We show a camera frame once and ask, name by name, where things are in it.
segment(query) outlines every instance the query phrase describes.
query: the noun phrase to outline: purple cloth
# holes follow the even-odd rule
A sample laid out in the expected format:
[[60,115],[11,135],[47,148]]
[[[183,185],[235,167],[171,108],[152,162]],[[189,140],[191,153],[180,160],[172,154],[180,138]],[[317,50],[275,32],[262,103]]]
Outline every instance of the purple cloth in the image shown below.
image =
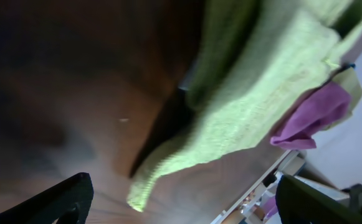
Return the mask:
[[348,112],[351,96],[341,86],[330,82],[314,92],[294,111],[291,117],[270,138],[282,149],[314,149],[311,138]]

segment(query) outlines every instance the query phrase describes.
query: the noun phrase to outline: green towel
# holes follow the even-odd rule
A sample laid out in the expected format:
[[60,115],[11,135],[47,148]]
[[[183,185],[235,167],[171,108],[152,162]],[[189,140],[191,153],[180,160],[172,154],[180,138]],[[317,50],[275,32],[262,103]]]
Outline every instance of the green towel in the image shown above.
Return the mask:
[[255,147],[361,33],[362,0],[208,0],[187,92],[196,118],[142,163],[128,203],[142,211],[159,177]]

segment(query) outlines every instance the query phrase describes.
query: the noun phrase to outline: brown table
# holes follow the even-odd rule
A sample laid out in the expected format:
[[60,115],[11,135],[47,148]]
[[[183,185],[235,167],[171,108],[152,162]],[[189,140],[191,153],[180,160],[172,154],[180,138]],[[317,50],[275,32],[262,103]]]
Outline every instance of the brown table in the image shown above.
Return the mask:
[[126,204],[181,107],[202,2],[0,1],[0,212],[88,172],[88,223],[210,223],[271,167],[283,150],[263,141],[160,178],[143,213]]

